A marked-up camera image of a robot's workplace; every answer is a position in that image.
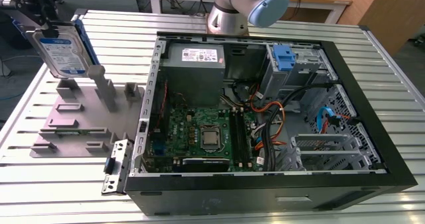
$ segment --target slotted metal surface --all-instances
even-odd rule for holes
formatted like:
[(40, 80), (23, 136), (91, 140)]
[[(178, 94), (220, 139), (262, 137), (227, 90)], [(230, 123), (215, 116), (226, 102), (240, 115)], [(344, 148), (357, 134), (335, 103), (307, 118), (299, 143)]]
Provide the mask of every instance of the slotted metal surface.
[[(203, 18), (168, 14), (90, 11), (83, 21), (107, 78), (116, 85), (146, 83), (159, 30), (206, 31)], [(100, 196), (104, 158), (30, 157), (30, 147), (58, 97), (58, 80), (43, 66), (0, 131), (0, 223), (425, 223), (424, 100), (372, 42), (371, 34), (356, 26), (299, 22), (279, 22), (264, 29), (251, 27), (250, 33), (336, 43), (419, 186), (339, 212), (147, 217), (130, 197)], [(94, 85), (90, 79), (78, 82)]]

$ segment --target blue hard drive label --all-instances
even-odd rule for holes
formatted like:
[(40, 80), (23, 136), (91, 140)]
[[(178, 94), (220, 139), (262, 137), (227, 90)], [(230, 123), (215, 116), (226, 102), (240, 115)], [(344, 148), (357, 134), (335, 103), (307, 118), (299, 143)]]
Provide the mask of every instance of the blue hard drive label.
[(70, 75), (86, 73), (84, 63), (79, 56), (79, 50), (68, 39), (40, 38), (40, 44), (44, 47), (52, 64), (58, 71)]
[(71, 45), (71, 40), (58, 38), (40, 38), (40, 42), (44, 44), (66, 44)]

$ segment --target motherboard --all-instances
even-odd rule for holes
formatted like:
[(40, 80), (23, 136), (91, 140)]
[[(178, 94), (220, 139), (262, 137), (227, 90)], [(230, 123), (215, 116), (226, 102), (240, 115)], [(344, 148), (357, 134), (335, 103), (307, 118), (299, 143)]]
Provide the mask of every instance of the motherboard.
[(254, 126), (252, 112), (172, 109), (166, 138), (151, 140), (154, 156), (148, 162), (158, 172), (179, 172), (179, 167), (187, 162), (224, 162), (227, 171), (255, 171), (250, 142)]

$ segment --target cpu socket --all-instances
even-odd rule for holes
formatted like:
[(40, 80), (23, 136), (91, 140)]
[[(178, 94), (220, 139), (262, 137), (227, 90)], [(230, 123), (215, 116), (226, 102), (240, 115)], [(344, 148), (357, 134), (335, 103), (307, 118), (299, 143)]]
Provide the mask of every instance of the cpu socket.
[(207, 152), (215, 152), (222, 146), (220, 126), (200, 125), (202, 131), (202, 149)]

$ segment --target blue drive bay latch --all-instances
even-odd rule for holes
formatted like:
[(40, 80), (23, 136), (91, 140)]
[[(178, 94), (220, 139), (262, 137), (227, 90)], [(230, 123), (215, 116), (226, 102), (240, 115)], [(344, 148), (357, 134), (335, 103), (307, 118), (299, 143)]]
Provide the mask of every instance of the blue drive bay latch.
[(295, 66), (296, 54), (287, 45), (274, 45), (274, 56), (278, 61), (278, 69), (280, 71), (292, 71)]

